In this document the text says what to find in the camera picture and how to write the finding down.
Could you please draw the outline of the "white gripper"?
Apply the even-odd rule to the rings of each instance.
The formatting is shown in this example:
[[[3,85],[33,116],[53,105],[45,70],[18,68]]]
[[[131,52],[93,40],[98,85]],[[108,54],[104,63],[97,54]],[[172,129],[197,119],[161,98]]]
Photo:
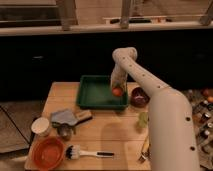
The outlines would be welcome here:
[[[110,77],[111,88],[121,88],[125,91],[127,89],[127,76],[127,72],[116,64]]]

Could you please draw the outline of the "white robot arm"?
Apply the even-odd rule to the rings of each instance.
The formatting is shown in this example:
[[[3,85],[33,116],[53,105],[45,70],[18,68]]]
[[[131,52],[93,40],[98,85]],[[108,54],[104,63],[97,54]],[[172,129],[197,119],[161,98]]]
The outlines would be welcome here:
[[[115,67],[111,88],[126,87],[130,75],[150,97],[148,105],[149,150],[152,171],[200,171],[192,119],[185,95],[136,63],[134,47],[112,52]]]

